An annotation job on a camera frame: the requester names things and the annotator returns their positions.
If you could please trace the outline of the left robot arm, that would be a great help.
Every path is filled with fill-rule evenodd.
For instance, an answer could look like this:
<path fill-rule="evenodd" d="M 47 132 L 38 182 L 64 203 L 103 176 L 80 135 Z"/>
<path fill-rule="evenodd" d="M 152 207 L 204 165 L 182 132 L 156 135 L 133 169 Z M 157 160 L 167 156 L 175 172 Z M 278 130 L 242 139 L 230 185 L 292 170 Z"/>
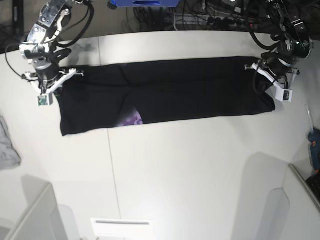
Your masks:
<path fill-rule="evenodd" d="M 266 16 L 275 30 L 270 37 L 272 45 L 261 43 L 249 23 L 252 8 L 264 7 Z M 307 33 L 305 23 L 301 20 L 299 9 L 287 0 L 250 0 L 244 15 L 245 26 L 254 42 L 266 52 L 261 54 L 257 63 L 252 83 L 256 93 L 261 94 L 267 88 L 258 83 L 259 70 L 271 74 L 271 84 L 283 81 L 284 88 L 289 87 L 287 74 L 293 74 L 299 60 L 306 59 L 312 49 L 312 41 Z"/>

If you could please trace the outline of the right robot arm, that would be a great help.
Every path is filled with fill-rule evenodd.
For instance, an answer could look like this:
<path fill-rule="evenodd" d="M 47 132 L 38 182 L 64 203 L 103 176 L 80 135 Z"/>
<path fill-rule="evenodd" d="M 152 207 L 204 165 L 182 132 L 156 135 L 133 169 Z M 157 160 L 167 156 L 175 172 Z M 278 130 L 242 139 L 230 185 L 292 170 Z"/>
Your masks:
<path fill-rule="evenodd" d="M 84 5 L 88 11 L 88 21 L 71 42 L 59 43 L 60 35 L 72 17 L 73 4 Z M 23 42 L 11 43 L 5 47 L 4 56 L 8 67 L 22 80 L 31 83 L 38 96 L 43 98 L 53 94 L 64 82 L 74 76 L 82 76 L 76 68 L 60 67 L 60 61 L 68 57 L 70 49 L 85 34 L 95 14 L 91 0 L 50 0 L 41 9 L 38 21 L 33 25 Z M 19 74 L 9 64 L 8 50 L 18 46 L 22 57 L 31 64 L 35 72 Z"/>

